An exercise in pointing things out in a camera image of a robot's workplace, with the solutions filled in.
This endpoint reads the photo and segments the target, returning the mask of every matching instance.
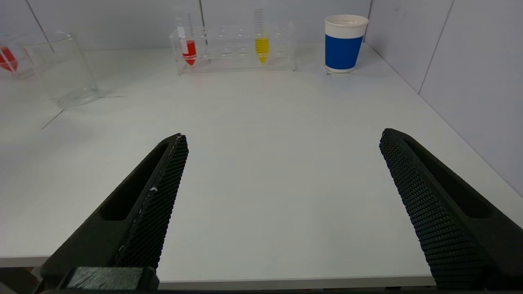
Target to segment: test tube with red liquid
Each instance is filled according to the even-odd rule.
[[[192,26],[191,14],[187,14],[187,27],[184,25],[178,25],[178,36],[180,37],[181,43],[181,54],[184,57],[185,62],[190,66],[193,66],[196,61],[196,44],[194,40],[194,30]]]

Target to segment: glass beaker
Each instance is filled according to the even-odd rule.
[[[20,43],[44,89],[59,107],[98,99],[98,86],[75,34],[57,31],[25,35]]]

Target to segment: yellow liquid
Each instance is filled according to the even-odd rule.
[[[269,57],[269,38],[256,38],[256,55],[261,63],[265,63]]]

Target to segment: white cup rim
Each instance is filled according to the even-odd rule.
[[[354,24],[336,24],[336,21],[355,21]],[[334,27],[341,27],[341,28],[351,28],[351,27],[359,27],[364,26],[369,23],[369,19],[360,15],[352,15],[352,14],[338,14],[338,15],[331,15],[328,16],[325,19],[325,23],[329,24]]]

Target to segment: table surface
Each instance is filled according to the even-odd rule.
[[[321,52],[300,48],[297,72],[183,76],[169,49],[88,52],[109,97],[47,126],[60,111],[32,86],[10,85],[0,266],[43,263],[177,132],[189,157],[161,288],[433,285],[378,148],[385,128],[410,134],[523,225],[523,199],[369,46],[347,75],[326,75]],[[21,96],[34,97],[12,99]]]

